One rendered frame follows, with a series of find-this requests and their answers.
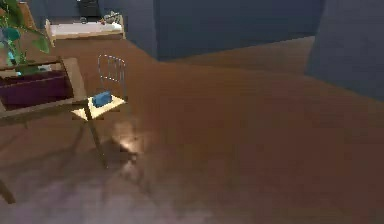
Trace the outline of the white bed with wooden frame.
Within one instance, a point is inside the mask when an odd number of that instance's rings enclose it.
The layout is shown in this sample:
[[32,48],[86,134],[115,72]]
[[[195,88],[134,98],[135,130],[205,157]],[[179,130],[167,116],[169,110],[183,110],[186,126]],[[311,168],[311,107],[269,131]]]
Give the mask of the white bed with wooden frame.
[[125,38],[124,19],[116,14],[101,22],[70,23],[52,25],[45,21],[45,31],[52,46],[56,40],[88,38],[121,34]]

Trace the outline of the black cabinet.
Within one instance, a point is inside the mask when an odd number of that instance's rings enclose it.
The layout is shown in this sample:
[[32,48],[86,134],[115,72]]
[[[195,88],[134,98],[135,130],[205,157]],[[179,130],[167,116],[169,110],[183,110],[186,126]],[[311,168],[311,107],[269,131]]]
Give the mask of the black cabinet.
[[96,17],[100,14],[98,0],[78,0],[77,6],[83,17]]

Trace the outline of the green house plant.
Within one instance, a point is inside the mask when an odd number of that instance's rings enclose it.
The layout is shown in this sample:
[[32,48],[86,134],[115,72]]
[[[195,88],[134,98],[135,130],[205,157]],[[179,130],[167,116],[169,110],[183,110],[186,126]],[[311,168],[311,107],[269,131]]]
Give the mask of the green house plant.
[[29,75],[41,72],[34,60],[27,58],[27,50],[21,47],[23,33],[35,36],[32,44],[43,53],[49,53],[49,41],[41,31],[28,27],[17,0],[0,0],[0,48],[5,50],[6,66],[16,66],[16,74]]

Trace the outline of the blue box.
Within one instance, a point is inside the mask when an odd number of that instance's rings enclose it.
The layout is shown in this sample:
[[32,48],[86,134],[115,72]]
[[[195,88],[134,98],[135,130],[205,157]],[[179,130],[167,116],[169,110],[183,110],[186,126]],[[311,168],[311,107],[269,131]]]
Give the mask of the blue box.
[[92,104],[96,107],[102,107],[112,101],[112,95],[109,91],[98,93],[92,97]]

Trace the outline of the wooden table with purple top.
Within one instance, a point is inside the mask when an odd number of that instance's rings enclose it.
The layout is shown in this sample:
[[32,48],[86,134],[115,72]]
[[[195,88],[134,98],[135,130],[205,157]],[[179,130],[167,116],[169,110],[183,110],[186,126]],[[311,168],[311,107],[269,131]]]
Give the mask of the wooden table with purple top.
[[58,69],[0,78],[0,127],[83,109],[98,158],[107,168],[78,60],[58,57],[31,65],[53,65]]

